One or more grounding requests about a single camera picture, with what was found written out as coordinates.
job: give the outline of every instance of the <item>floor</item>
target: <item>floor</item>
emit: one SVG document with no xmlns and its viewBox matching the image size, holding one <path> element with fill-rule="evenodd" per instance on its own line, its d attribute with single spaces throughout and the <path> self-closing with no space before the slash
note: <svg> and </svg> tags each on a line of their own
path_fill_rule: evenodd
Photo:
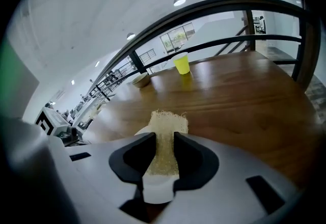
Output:
<svg viewBox="0 0 326 224">
<path fill-rule="evenodd" d="M 291 59 L 292 57 L 275 47 L 267 47 L 266 41 L 257 40 L 256 50 L 269 59 Z M 294 65 L 279 65 L 288 75 L 292 75 Z M 306 95 L 316 109 L 323 129 L 326 132 L 326 87 L 313 76 L 306 90 Z"/>
</svg>

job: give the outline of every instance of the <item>wooden table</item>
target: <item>wooden table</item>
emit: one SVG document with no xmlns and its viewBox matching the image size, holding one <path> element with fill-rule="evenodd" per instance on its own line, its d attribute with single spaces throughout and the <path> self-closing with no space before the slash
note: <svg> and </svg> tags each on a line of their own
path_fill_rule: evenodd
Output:
<svg viewBox="0 0 326 224">
<path fill-rule="evenodd" d="M 256 51 L 226 54 L 154 74 L 142 89 L 125 85 L 83 138 L 92 143 L 134 135 L 154 110 L 186 113 L 189 133 L 237 146 L 306 186 L 323 134 L 299 86 Z"/>
</svg>

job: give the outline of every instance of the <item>plastic cup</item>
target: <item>plastic cup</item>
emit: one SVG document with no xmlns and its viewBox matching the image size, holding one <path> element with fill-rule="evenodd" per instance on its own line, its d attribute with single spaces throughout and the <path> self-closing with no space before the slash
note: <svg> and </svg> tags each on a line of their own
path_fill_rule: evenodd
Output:
<svg viewBox="0 0 326 224">
<path fill-rule="evenodd" d="M 190 66 L 188 62 L 188 52 L 180 53 L 171 58 L 180 75 L 184 75 L 190 72 Z"/>
</svg>

